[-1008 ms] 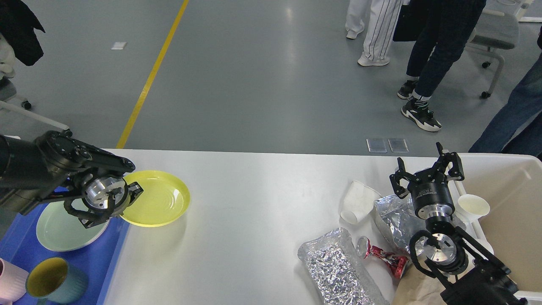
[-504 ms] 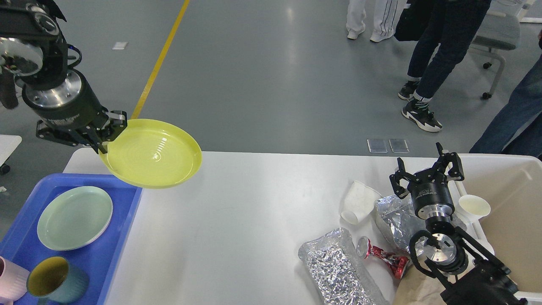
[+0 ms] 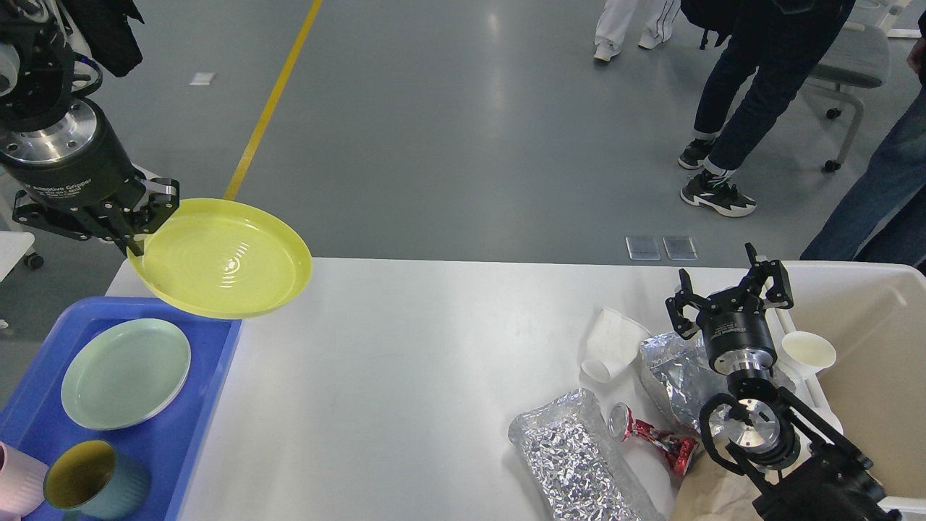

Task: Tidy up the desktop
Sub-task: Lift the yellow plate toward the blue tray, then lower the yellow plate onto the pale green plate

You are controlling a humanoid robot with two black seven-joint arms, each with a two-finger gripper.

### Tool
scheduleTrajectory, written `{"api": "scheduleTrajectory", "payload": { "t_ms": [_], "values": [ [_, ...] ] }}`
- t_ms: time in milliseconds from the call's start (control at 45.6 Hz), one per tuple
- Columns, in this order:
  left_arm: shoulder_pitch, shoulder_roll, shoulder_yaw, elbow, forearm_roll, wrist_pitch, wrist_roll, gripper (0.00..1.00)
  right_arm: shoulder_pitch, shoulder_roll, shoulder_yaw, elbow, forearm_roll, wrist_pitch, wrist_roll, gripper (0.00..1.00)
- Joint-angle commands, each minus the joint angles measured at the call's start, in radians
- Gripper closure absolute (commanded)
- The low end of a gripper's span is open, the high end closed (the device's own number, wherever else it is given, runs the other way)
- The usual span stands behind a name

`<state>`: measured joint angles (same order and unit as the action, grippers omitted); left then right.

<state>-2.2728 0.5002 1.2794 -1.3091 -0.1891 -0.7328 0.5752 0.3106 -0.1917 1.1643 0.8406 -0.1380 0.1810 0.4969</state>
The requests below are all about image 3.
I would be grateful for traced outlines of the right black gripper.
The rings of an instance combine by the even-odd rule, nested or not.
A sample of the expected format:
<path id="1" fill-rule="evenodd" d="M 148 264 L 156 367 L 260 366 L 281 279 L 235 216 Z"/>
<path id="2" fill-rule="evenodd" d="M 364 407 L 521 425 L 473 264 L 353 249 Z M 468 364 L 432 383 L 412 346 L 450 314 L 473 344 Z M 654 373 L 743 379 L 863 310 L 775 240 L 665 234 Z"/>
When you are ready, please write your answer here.
<path id="1" fill-rule="evenodd" d="M 724 376 L 773 367 L 777 355 L 766 310 L 794 306 L 781 261 L 760 258 L 752 243 L 744 246 L 750 267 L 737 287 L 702 297 L 692 290 L 688 271 L 680 270 L 680 288 L 666 300 L 674 332 L 688 340 L 701 330 L 709 366 Z M 694 321 L 684 315 L 685 307 L 698 311 Z"/>

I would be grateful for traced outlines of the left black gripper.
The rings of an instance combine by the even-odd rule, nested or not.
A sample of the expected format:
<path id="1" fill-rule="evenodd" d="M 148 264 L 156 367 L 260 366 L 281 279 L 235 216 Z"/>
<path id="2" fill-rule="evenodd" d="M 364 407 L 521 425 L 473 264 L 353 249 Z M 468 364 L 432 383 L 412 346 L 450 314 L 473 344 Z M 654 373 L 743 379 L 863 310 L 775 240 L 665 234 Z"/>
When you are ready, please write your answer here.
<path id="1" fill-rule="evenodd" d="M 63 118 L 43 130 L 3 128 L 2 166 L 33 197 L 14 195 L 18 224 L 70 240 L 99 238 L 126 256 L 142 257 L 145 236 L 181 205 L 181 185 L 143 179 L 105 112 L 89 99 L 74 99 Z M 95 207 L 95 218 L 87 207 Z"/>

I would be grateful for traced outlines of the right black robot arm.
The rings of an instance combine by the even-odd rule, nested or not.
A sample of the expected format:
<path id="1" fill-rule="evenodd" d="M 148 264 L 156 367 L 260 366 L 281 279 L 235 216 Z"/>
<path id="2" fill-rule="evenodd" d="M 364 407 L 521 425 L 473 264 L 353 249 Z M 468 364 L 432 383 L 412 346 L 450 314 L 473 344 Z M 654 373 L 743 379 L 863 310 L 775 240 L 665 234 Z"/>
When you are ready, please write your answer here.
<path id="1" fill-rule="evenodd" d="M 900 520 L 884 510 L 872 462 L 789 389 L 773 381 L 778 353 L 766 311 L 794 301 L 779 260 L 745 245 L 749 270 L 737 286 L 703 297 L 685 270 L 667 299 L 674 331 L 700 334 L 709 367 L 726 390 L 705 400 L 699 432 L 716 464 L 747 477 L 760 492 L 752 501 L 764 520 Z"/>

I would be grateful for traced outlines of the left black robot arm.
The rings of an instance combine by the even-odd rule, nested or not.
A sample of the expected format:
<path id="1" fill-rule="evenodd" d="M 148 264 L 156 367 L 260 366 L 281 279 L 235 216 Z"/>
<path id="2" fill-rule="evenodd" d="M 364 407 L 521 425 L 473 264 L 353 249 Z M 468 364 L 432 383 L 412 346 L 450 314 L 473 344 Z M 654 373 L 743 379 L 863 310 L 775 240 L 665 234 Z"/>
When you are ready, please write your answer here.
<path id="1" fill-rule="evenodd" d="M 179 183 L 137 168 L 90 95 L 142 61 L 132 1 L 2 3 L 2 171 L 14 220 L 143 255 L 181 204 Z"/>

